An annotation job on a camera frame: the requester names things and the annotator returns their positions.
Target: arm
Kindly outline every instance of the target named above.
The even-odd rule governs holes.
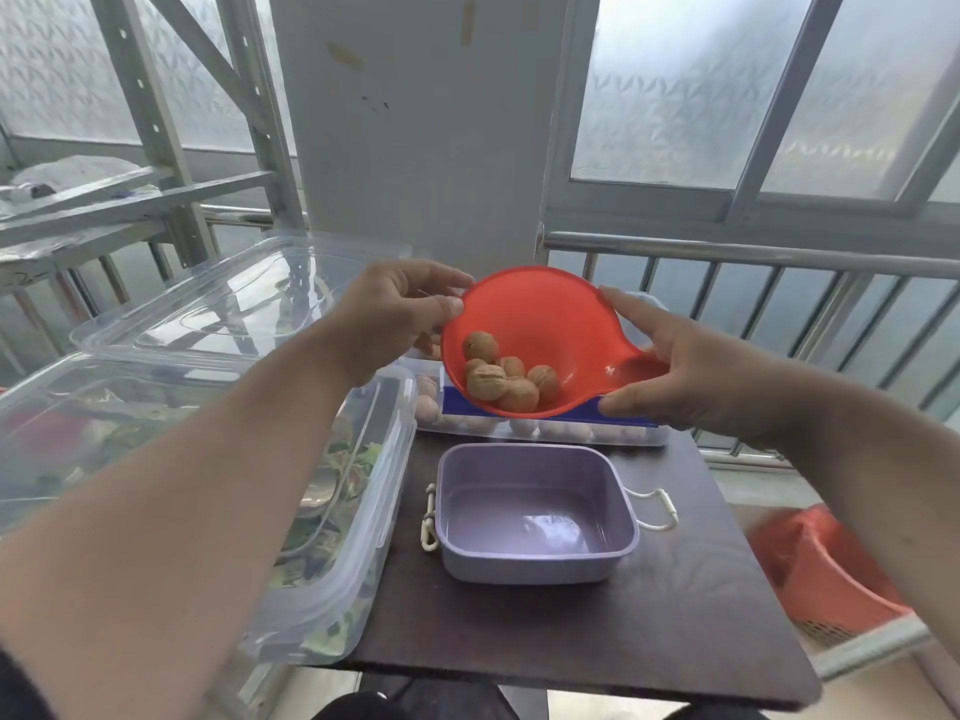
[[[603,293],[670,372],[609,394],[601,411],[777,449],[960,659],[960,435],[837,374]]]
[[[373,265],[222,399],[0,541],[0,645],[61,718],[196,709],[258,603],[349,389],[463,307],[471,278]],[[426,290],[441,293],[407,298]]]

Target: transparent plastic box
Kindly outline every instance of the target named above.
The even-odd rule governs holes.
[[[117,359],[256,361],[329,313],[368,263],[410,251],[343,235],[279,234],[192,268],[153,300],[104,313],[71,339],[80,350]]]
[[[249,365],[72,354],[6,392],[0,535],[220,397]],[[301,502],[303,517],[294,520],[252,619],[248,652],[273,662],[328,664],[353,651],[392,532],[415,398],[413,374],[391,365],[343,402]]]
[[[666,306],[648,292],[631,292],[629,295],[666,310]],[[650,345],[650,338],[644,336],[637,326],[623,316],[620,316],[620,325],[635,346],[643,349]],[[450,386],[444,365],[425,358],[411,358],[409,353],[401,362],[416,375],[419,393],[415,412],[416,428],[424,432],[489,437],[495,440],[630,447],[662,447],[669,438],[669,427],[653,423],[591,423],[564,419],[562,414],[550,419],[507,419],[493,414],[484,416],[446,412],[445,390],[454,389],[454,386]]]

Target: purple plastic container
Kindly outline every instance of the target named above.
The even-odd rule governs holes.
[[[634,509],[610,460],[566,444],[460,444],[439,460],[443,566],[474,584],[582,584],[637,547]]]

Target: blue label strip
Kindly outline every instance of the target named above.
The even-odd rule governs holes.
[[[589,424],[620,424],[625,427],[659,427],[660,425],[642,416],[632,418],[610,418],[597,410],[599,396],[594,396],[579,407],[556,416],[547,416],[551,422],[585,422]],[[462,415],[464,417],[498,417],[468,401],[456,386],[443,387],[443,413],[445,415]]]

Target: hand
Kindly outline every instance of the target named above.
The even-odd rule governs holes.
[[[460,315],[459,288],[474,278],[429,260],[369,265],[347,286],[336,307],[307,333],[332,352],[351,386],[402,356],[425,332]]]
[[[745,340],[601,288],[606,301],[653,341],[670,372],[623,386],[600,400],[610,417],[647,417],[676,429],[700,427],[752,447],[776,447],[812,419],[826,375]]]

